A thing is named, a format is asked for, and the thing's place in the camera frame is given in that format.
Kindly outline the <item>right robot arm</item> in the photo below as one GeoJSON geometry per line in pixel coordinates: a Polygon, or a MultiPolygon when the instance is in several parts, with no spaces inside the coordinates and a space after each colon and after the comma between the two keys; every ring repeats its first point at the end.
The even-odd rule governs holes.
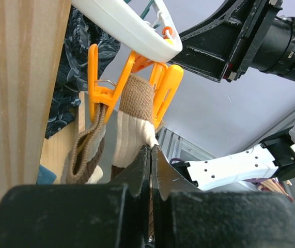
{"type": "MultiPolygon", "coordinates": [[[[235,81],[248,68],[295,82],[295,17],[279,17],[281,6],[281,1],[225,1],[180,34],[183,49],[172,63],[215,82],[235,81]]],[[[250,179],[295,178],[295,124],[246,151],[173,167],[203,191],[250,179]]]]}

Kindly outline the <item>white clip hanger frame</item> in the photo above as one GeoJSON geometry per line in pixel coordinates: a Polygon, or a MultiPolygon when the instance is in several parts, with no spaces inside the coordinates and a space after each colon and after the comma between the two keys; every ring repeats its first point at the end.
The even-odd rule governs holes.
{"type": "Polygon", "coordinates": [[[127,47],[159,63],[166,63],[182,51],[182,42],[163,1],[154,1],[157,14],[155,23],[161,22],[166,41],[124,1],[72,1],[72,5],[96,25],[127,47]]]}

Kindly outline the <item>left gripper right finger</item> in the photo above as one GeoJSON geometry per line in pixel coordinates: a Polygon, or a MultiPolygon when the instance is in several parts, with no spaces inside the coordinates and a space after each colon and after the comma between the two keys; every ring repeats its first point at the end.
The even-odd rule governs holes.
{"type": "Polygon", "coordinates": [[[167,162],[157,145],[151,151],[151,183],[156,247],[188,247],[201,191],[167,162]]]}

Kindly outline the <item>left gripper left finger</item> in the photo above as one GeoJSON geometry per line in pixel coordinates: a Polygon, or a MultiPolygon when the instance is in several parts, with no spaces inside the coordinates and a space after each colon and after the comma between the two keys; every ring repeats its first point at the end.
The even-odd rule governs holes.
{"type": "Polygon", "coordinates": [[[107,212],[115,244],[148,241],[150,149],[143,146],[134,161],[108,184],[107,212]]]}

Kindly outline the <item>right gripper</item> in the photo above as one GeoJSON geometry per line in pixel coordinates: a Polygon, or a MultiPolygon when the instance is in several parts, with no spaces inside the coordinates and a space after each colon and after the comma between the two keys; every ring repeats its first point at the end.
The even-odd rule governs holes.
{"type": "MultiPolygon", "coordinates": [[[[263,9],[263,1],[224,1],[207,19],[180,33],[183,49],[170,63],[220,82],[242,55],[263,9]]],[[[275,17],[256,34],[248,66],[295,82],[295,17],[275,17]]]]}

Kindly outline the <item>beige brown sock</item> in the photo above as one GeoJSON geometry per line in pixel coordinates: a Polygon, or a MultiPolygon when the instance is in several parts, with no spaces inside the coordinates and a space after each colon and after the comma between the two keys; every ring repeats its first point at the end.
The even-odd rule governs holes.
{"type": "Polygon", "coordinates": [[[154,90],[151,84],[131,73],[123,88],[117,113],[117,139],[111,181],[136,158],[141,148],[158,144],[153,125],[154,90]]]}
{"type": "Polygon", "coordinates": [[[97,104],[96,118],[90,127],[79,133],[69,151],[61,182],[65,184],[97,183],[103,176],[99,167],[106,126],[104,124],[106,106],[97,104]]]}

